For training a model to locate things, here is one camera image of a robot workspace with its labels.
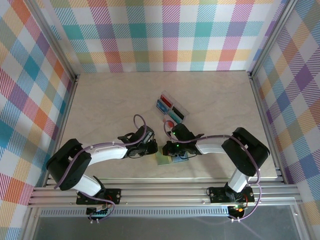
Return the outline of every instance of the colorful plaid wallpaper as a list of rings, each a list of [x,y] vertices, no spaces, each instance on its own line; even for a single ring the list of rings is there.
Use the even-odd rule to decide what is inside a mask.
[[[69,61],[86,73],[244,70],[272,4],[281,2],[36,1]]]
[[[253,61],[251,62],[250,64],[250,67],[248,69],[246,69],[248,72],[251,72],[252,69],[254,68],[262,50],[264,49],[266,43],[267,43],[267,40],[269,38],[269,36],[271,35],[271,33],[273,32],[274,30],[274,27],[276,26],[276,23],[278,21],[278,18],[280,17],[285,5],[287,4],[289,0],[281,0],[281,3],[279,4],[273,18],[272,18],[272,21],[267,29],[267,31],[265,32],[263,38],[262,38],[262,41],[260,42],[260,45],[259,45],[259,48],[258,50],[256,51],[255,55],[254,55],[254,58],[253,58]]]
[[[320,239],[320,0],[299,0],[257,77],[289,182]]]
[[[71,81],[23,0],[0,0],[0,240],[15,240]]]

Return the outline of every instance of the beige table surface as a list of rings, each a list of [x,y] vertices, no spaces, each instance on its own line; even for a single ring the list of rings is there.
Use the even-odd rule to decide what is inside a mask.
[[[87,145],[112,142],[135,132],[133,116],[140,114],[155,131],[158,145],[163,146],[168,139],[162,114],[155,105],[164,90],[190,112],[184,123],[195,135],[231,134],[237,127],[244,127],[267,145],[244,71],[82,74],[62,144],[71,138]],[[91,165],[86,174],[98,178],[229,178],[234,170],[228,156],[217,153],[163,166],[157,165],[154,155],[112,159]],[[271,156],[261,167],[261,176],[277,176]]]

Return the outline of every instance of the purple cable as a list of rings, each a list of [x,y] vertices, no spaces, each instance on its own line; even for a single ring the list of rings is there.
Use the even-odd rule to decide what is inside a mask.
[[[106,216],[104,216],[103,218],[101,218],[99,221],[100,222],[102,222],[102,221],[104,221],[105,219],[107,219],[111,214],[113,214],[114,213],[114,211],[115,211],[115,209],[116,209],[116,204],[113,202],[113,201],[110,201],[110,200],[107,200],[107,199],[102,199],[102,198],[97,198],[97,197],[94,197],[94,196],[90,196],[90,195],[88,195],[88,194],[86,194],[86,193],[84,193],[84,192],[80,192],[80,193],[82,193],[84,196],[86,196],[87,198],[90,198],[90,199],[93,199],[93,200],[97,200],[97,201],[104,201],[104,202],[106,202],[106,203],[109,203],[109,204],[112,204],[113,205],[113,208],[112,208],[112,211],[109,213],[109,214],[107,214]],[[89,215],[89,219],[92,221],[92,218],[91,218],[91,216],[93,215],[93,213],[90,213],[90,215]]]
[[[259,167],[258,165],[256,164],[256,161],[254,160],[254,158],[252,157],[252,155],[250,154],[250,152],[246,149],[246,147],[237,139],[235,138],[234,136],[230,136],[230,135],[211,135],[211,136],[203,136],[203,137],[199,137],[199,138],[196,138],[196,139],[192,139],[192,140],[188,140],[188,141],[180,141],[178,139],[175,139],[173,138],[172,136],[170,136],[170,134],[167,132],[167,129],[166,129],[166,125],[168,122],[171,122],[173,125],[174,125],[174,122],[172,122],[171,120],[166,120],[163,124],[163,130],[165,132],[165,134],[173,141],[177,142],[177,143],[181,143],[181,144],[188,144],[188,143],[191,143],[191,142],[195,142],[195,141],[199,141],[199,140],[205,140],[205,139],[216,139],[216,138],[230,138],[232,140],[234,140],[237,144],[240,145],[240,147],[245,151],[245,153],[248,155],[252,165],[254,166],[254,169],[256,171],[256,176],[257,176],[257,180],[255,182],[250,182],[249,184],[256,184],[258,187],[259,187],[259,197],[258,197],[258,201],[256,203],[256,205],[253,207],[253,209],[251,210],[251,212],[249,212],[246,216],[240,218],[240,219],[246,219],[247,217],[249,217],[250,215],[252,215],[254,213],[254,211],[257,209],[258,207],[258,204],[261,200],[261,196],[262,196],[262,189],[261,189],[261,186],[259,185],[259,182],[260,182],[260,178],[261,178],[261,175],[260,175],[260,171],[259,171]]]
[[[143,121],[143,127],[144,127],[144,131],[143,131],[143,135],[137,140],[137,141],[134,141],[134,142],[131,142],[131,143],[112,143],[112,142],[103,142],[103,143],[97,143],[97,144],[93,144],[91,146],[87,146],[85,148],[83,148],[82,150],[80,150],[75,156],[74,158],[72,159],[72,161],[69,163],[68,167],[66,168],[64,174],[62,175],[60,181],[54,186],[53,189],[56,189],[58,188],[62,183],[63,181],[66,179],[72,165],[75,163],[75,161],[77,160],[77,158],[79,157],[79,155],[81,153],[83,153],[84,151],[87,151],[87,150],[90,150],[90,149],[94,149],[94,148],[98,148],[98,147],[107,147],[107,146],[122,146],[122,147],[126,147],[126,146],[130,146],[130,145],[135,145],[137,143],[139,143],[142,139],[144,139],[145,135],[146,135],[146,132],[147,132],[147,124],[146,124],[146,121],[145,119],[139,115],[139,114],[135,114],[133,116],[133,124],[135,125],[135,127],[137,128],[137,124],[136,124],[136,117],[139,117],[141,118],[141,120]]]

